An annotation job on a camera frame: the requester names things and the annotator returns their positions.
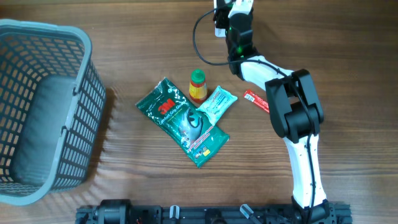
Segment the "sriracha chilli sauce bottle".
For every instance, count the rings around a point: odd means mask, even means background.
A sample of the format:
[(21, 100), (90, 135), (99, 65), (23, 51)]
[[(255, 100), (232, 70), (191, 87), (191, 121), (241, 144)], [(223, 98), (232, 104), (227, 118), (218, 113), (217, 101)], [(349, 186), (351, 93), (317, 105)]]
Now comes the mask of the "sriracha chilli sauce bottle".
[(189, 95), (196, 103), (202, 103), (207, 99), (208, 89), (204, 71), (196, 69), (191, 73)]

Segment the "white teal tissue packet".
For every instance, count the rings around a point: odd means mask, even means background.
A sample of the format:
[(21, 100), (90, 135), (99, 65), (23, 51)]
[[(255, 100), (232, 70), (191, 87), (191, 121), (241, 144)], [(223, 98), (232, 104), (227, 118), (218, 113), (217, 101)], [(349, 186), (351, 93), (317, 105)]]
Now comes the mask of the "white teal tissue packet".
[(197, 108), (197, 111), (204, 113), (209, 122), (215, 126), (226, 110), (237, 100), (237, 96), (217, 86), (211, 96)]

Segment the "red stick sachet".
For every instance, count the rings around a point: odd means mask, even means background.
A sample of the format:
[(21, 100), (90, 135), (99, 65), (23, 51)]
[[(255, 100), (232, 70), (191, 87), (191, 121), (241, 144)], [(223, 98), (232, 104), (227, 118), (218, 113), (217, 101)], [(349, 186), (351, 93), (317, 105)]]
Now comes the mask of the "red stick sachet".
[(255, 94), (252, 90), (246, 90), (243, 94), (243, 97), (254, 103), (256, 106), (258, 106), (265, 112), (269, 113), (268, 103), (265, 100), (263, 100), (260, 96)]

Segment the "green 3M gloves packet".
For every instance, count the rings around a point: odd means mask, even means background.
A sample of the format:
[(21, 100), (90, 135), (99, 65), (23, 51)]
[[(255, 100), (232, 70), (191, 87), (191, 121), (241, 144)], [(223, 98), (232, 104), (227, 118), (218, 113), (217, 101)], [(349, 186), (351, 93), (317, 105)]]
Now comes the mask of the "green 3M gloves packet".
[(167, 133), (200, 168), (229, 140), (169, 79), (162, 79), (136, 103), (137, 108)]

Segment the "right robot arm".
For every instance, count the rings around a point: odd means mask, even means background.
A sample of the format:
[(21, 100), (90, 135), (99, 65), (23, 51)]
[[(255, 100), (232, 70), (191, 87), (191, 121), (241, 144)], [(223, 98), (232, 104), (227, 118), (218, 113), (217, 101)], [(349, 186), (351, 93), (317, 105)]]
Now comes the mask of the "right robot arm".
[(231, 73), (267, 94), (272, 127), (284, 140), (292, 167), (289, 217), (295, 223), (323, 222), (330, 217), (330, 203), (320, 180), (318, 140), (324, 114), (314, 82), (308, 70), (280, 68), (257, 51), (252, 12), (251, 3), (216, 3), (216, 34), (226, 41)]

